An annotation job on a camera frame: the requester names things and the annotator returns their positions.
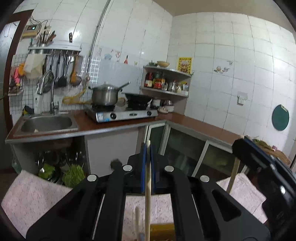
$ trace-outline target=pot lid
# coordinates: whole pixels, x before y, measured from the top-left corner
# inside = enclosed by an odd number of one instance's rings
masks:
[[[100,90],[118,90],[118,87],[117,86],[114,86],[112,84],[108,84],[107,82],[105,82],[104,84],[102,85],[99,85],[99,86],[96,86],[96,87],[93,87],[93,89],[100,89]]]

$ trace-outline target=pot handle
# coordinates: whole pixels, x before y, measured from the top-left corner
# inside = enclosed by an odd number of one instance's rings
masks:
[[[126,86],[129,85],[130,83],[131,83],[131,82],[129,81],[129,82],[125,83],[124,85],[118,87],[118,90],[122,90],[123,87],[126,87]]]

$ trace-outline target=faucet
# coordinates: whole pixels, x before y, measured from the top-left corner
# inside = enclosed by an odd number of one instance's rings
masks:
[[[45,78],[48,77],[48,80],[52,82],[52,89],[51,89],[51,95],[50,95],[50,113],[55,114],[54,111],[59,109],[59,102],[57,105],[54,104],[54,74],[52,71],[47,71],[42,76],[41,83],[37,86],[37,94],[42,95],[45,85]]]

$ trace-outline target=pink cloth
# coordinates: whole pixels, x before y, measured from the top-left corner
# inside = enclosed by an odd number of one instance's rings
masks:
[[[226,190],[229,179],[217,183]],[[70,188],[47,182],[23,170],[10,186],[1,206],[12,224],[25,237],[29,227],[70,191]],[[267,220],[262,210],[265,197],[253,186],[245,174],[237,174],[230,195],[262,223]],[[140,209],[140,217],[142,217],[140,231],[144,231],[145,197],[127,196],[122,231],[123,241],[136,238],[134,225],[137,206]],[[152,195],[151,223],[173,222],[170,195]]]
[[[70,191],[70,188],[22,170],[8,189],[1,206],[15,228],[26,237],[29,227]]]

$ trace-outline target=cloth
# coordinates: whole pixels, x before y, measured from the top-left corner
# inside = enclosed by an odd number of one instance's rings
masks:
[[[217,184],[226,191],[229,180],[230,177],[218,181]],[[230,195],[260,222],[265,223],[267,217],[262,209],[262,203],[266,197],[258,191],[244,173],[236,175]]]
[[[5,194],[1,206],[15,228],[26,237],[29,227],[70,191],[70,188],[22,170]]]
[[[229,179],[218,181],[217,184],[226,190]],[[50,183],[22,170],[7,191],[1,206],[12,224],[25,237],[29,227],[70,191],[70,188]],[[262,203],[266,198],[245,174],[237,174],[230,195],[262,223],[267,220],[262,210]],[[137,206],[141,217],[140,232],[144,232],[145,197],[127,196],[123,218],[123,241],[136,239],[135,208]],[[151,196],[150,221],[151,223],[174,222],[169,194]]]
[[[42,66],[44,65],[45,57],[45,54],[28,54],[24,66],[24,72],[28,79],[36,79],[42,76]]]

